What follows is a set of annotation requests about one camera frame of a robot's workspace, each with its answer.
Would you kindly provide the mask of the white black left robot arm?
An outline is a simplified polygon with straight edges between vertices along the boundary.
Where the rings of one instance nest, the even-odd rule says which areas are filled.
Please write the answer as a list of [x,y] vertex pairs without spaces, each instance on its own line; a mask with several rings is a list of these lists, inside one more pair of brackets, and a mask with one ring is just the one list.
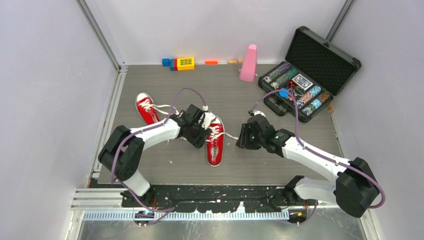
[[116,127],[98,154],[98,161],[134,193],[141,207],[153,202],[151,185],[138,170],[143,151],[159,143],[184,138],[195,148],[201,148],[212,130],[216,116],[191,104],[179,114],[139,128]]

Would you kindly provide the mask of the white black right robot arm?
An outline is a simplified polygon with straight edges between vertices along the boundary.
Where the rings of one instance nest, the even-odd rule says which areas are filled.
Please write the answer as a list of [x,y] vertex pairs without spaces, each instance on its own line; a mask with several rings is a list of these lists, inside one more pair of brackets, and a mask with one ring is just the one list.
[[382,194],[364,159],[349,160],[314,147],[291,131],[276,130],[263,114],[255,114],[241,125],[236,146],[247,150],[263,148],[324,177],[316,180],[296,175],[284,186],[285,198],[291,205],[299,205],[303,200],[329,202],[351,217],[360,218]]

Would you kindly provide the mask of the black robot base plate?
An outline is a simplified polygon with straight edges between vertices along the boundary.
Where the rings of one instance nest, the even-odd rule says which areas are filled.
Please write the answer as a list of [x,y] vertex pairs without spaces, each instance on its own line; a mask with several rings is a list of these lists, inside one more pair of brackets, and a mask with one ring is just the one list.
[[124,208],[174,208],[176,213],[234,213],[243,206],[246,213],[276,213],[287,207],[313,207],[313,199],[302,200],[276,185],[152,185],[138,200],[128,190],[121,192]]

